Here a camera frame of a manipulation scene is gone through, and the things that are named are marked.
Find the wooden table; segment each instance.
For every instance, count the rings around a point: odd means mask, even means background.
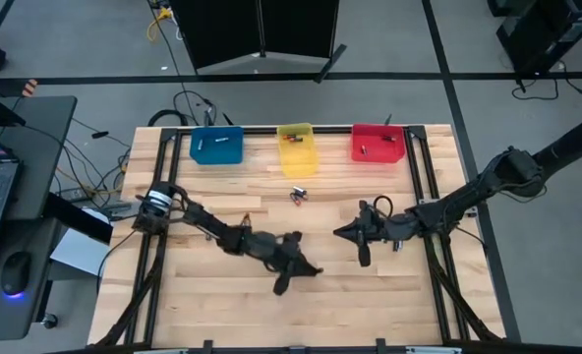
[[[459,154],[450,126],[426,128],[437,183],[445,195],[465,182]],[[159,135],[160,128],[137,130],[124,200],[149,187]],[[372,265],[361,268],[355,245],[332,235],[358,214],[360,199],[387,195],[394,212],[415,204],[406,157],[396,164],[355,163],[349,158],[349,135],[316,135],[318,174],[292,180],[282,175],[275,136],[246,136],[244,162],[231,166],[195,164],[189,158],[189,139],[182,143],[178,184],[193,200],[228,224],[239,223],[250,212],[255,230],[302,231],[303,252],[324,273],[293,278],[289,290],[278,297],[271,292],[275,274],[262,263],[224,254],[196,228],[171,226],[154,347],[202,347],[205,339],[214,340],[215,347],[372,346],[378,337],[387,345],[441,343],[421,239],[406,242],[399,253],[392,252],[391,244],[374,243]],[[422,166],[421,154],[416,154]],[[426,181],[424,168],[421,173]],[[289,200],[294,185],[311,196],[299,207]],[[427,184],[423,186],[428,196]],[[116,225],[111,244],[128,235],[130,226],[131,220]],[[461,226],[479,234],[474,219],[465,219]],[[88,342],[102,337],[130,301],[141,239],[134,235],[108,259]],[[481,244],[454,231],[451,245],[463,296],[503,336]],[[452,306],[445,293],[444,298],[456,338]],[[143,304],[136,340],[142,340],[145,317]]]

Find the black metal frame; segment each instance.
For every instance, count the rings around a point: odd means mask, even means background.
[[[160,134],[159,147],[156,155],[155,170],[153,172],[153,182],[159,181],[161,179],[163,164],[165,160],[165,153],[170,141],[173,141],[173,153],[171,155],[171,162],[169,167],[168,181],[175,183],[177,180],[177,171],[179,168],[180,160],[180,150],[182,146],[182,140],[184,137],[191,135],[194,128],[167,128],[162,129]],[[315,126],[315,134],[350,134],[352,127],[350,125],[345,126]],[[275,127],[244,127],[246,135],[272,135],[276,134]],[[437,179],[435,176],[435,171],[433,168],[433,162],[431,159],[431,151],[429,149],[429,143],[427,141],[426,129],[424,126],[409,126],[404,128],[405,145],[407,150],[407,159],[409,167],[411,169],[411,177],[414,189],[414,195],[417,203],[420,203],[424,199],[424,190],[422,187],[422,180],[420,176],[420,170],[418,167],[418,160],[414,150],[414,138],[420,143],[420,148],[422,151],[423,163],[425,166],[425,171],[428,178],[428,183],[431,191],[431,198],[436,199],[439,197],[439,191],[437,188]],[[145,277],[146,264],[148,260],[148,248],[150,244],[150,236],[144,235],[141,252],[138,259],[136,276],[134,288],[132,291],[132,298],[141,289],[143,279]],[[431,236],[424,237],[425,243],[425,253],[427,256],[427,261],[429,263],[429,268],[432,267],[432,259],[435,259],[435,248],[434,241]],[[452,285],[459,291],[457,284],[457,276],[455,270],[454,259],[452,257],[452,251],[450,250],[450,243],[448,241],[448,235],[440,235],[440,245],[442,249],[442,254],[444,257],[444,266],[448,275],[449,281]],[[166,252],[166,237],[160,238],[156,248],[156,252],[163,255]],[[448,317],[446,314],[446,306],[444,304],[444,297],[442,294],[442,286],[438,279],[430,272],[431,283],[433,287],[434,300],[436,303],[436,313],[437,313],[437,323],[439,328],[439,333],[442,339],[442,343],[450,342],[452,339],[450,328],[448,325]],[[148,302],[148,311],[145,319],[145,337],[144,344],[151,345],[153,341],[153,330],[155,325],[155,317],[157,314],[159,290],[161,286],[161,270],[160,275],[153,283],[151,288],[151,293]],[[455,306],[455,315],[457,317],[457,323],[459,328],[459,339],[462,341],[470,340],[468,325],[464,319],[461,311]],[[125,334],[125,344],[133,344],[134,336],[136,332],[136,319],[138,314],[135,314],[134,320],[130,322],[126,334]],[[211,341],[207,341],[206,345],[202,349],[189,348],[189,352],[193,353],[210,353],[211,352]],[[271,352],[289,352],[294,353],[304,353],[308,347],[298,347],[294,350],[292,348],[226,348],[226,349],[215,349],[215,352],[227,352],[227,353],[271,353]],[[312,353],[403,353],[406,351],[407,347],[404,346],[386,346],[384,339],[377,339],[377,346],[369,347],[310,347]]]

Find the black panel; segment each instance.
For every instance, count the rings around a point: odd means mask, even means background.
[[[329,58],[339,0],[262,0],[266,51]]]
[[[198,69],[260,50],[256,0],[171,0]]]

